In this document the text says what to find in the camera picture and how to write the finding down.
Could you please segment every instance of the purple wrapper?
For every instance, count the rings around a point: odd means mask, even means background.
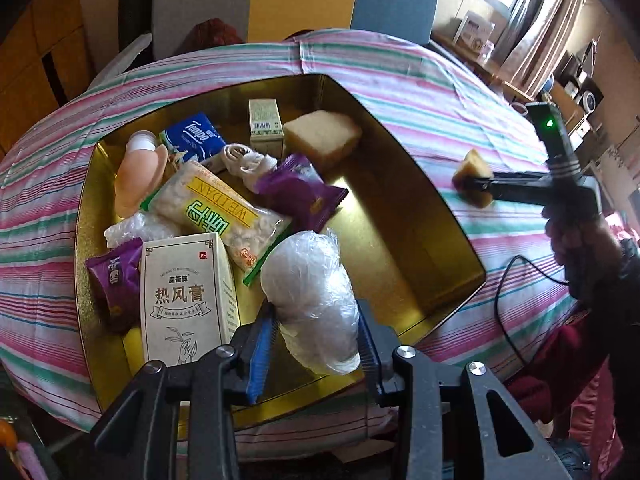
[[[268,207],[293,218],[294,232],[319,233],[349,192],[325,184],[301,153],[289,155],[274,171],[258,180],[255,187],[267,199]]]
[[[142,240],[134,238],[84,262],[100,314],[114,332],[124,333],[140,320],[141,255]]]

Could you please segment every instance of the yellow sponge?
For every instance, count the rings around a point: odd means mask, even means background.
[[[476,207],[487,207],[494,201],[494,197],[491,196],[491,193],[468,191],[462,188],[462,182],[465,177],[468,176],[480,176],[485,178],[492,178],[494,176],[494,172],[491,171],[489,165],[484,161],[480,154],[476,152],[476,150],[471,150],[466,154],[465,160],[462,161],[462,164],[460,164],[460,167],[456,173],[454,173],[451,180],[460,195],[468,202]]]
[[[343,114],[317,110],[282,125],[288,153],[302,153],[316,170],[325,171],[349,155],[362,129]]]

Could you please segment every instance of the silver screw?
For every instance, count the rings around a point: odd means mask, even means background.
[[[223,358],[231,357],[235,353],[236,353],[236,349],[233,348],[231,345],[222,345],[216,348],[216,354],[218,354],[219,357],[223,357]]]
[[[162,361],[149,361],[142,367],[142,369],[145,371],[145,374],[157,374],[162,370]]]
[[[396,354],[405,359],[411,359],[415,357],[415,348],[409,345],[402,345],[396,348]]]
[[[473,361],[469,363],[466,368],[468,368],[473,375],[484,375],[486,372],[486,366],[484,366],[480,361]]]

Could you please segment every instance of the golden tray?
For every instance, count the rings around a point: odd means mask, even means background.
[[[340,259],[356,298],[369,300],[376,319],[392,326],[404,344],[414,344],[465,303],[486,279],[478,256],[455,216],[420,167],[396,139],[351,94],[325,75],[297,75],[213,90],[167,105],[104,137],[95,147],[82,189],[76,230],[76,297],[84,355],[102,410],[142,366],[140,329],[121,337],[108,332],[91,294],[84,261],[107,251],[104,230],[116,221],[113,181],[129,136],[156,134],[204,112],[226,142],[249,143],[248,100],[275,98],[282,122],[320,108],[351,116],[363,129],[357,149],[326,182],[349,189],[328,226],[340,240]],[[239,179],[221,175],[251,202]],[[264,295],[260,280],[242,284],[234,269],[241,323],[252,322]],[[260,402],[234,413],[245,428],[299,410],[361,380],[317,376],[289,354],[280,336]],[[180,436],[184,436],[183,413]]]

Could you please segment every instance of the peach-colored bottle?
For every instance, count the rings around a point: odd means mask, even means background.
[[[127,142],[114,184],[115,211],[121,218],[132,216],[160,185],[168,152],[164,144],[156,144],[156,136],[146,130],[134,133]]]

